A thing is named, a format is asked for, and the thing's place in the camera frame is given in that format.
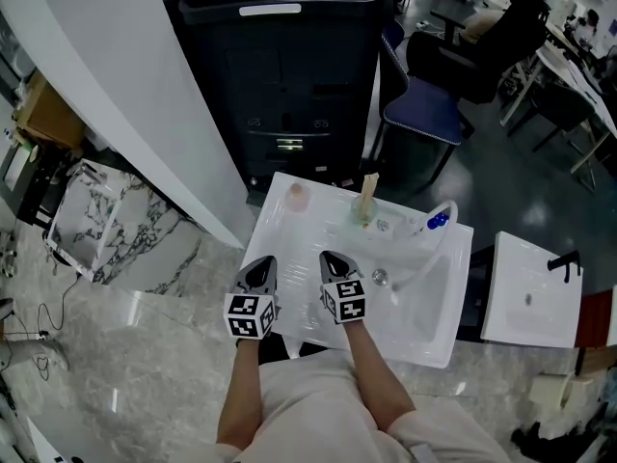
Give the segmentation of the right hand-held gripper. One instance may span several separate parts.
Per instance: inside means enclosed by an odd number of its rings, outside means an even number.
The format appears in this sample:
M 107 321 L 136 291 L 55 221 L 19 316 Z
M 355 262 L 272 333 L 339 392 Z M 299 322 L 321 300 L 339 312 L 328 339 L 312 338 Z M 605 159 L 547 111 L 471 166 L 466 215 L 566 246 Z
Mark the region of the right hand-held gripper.
M 319 255 L 321 303 L 336 323 L 362 320 L 366 314 L 366 279 L 357 263 L 335 251 Z

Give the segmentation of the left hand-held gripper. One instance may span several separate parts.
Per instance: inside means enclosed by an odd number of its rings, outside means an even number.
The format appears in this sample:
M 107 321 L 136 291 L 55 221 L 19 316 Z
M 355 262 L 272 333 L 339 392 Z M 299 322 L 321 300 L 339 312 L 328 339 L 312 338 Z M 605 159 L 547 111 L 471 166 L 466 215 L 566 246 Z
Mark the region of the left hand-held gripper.
M 245 293 L 227 293 L 224 303 L 224 321 L 229 335 L 236 340 L 262 340 L 278 317 L 277 260 L 262 257 L 243 267 L 236 276 L 236 286 Z

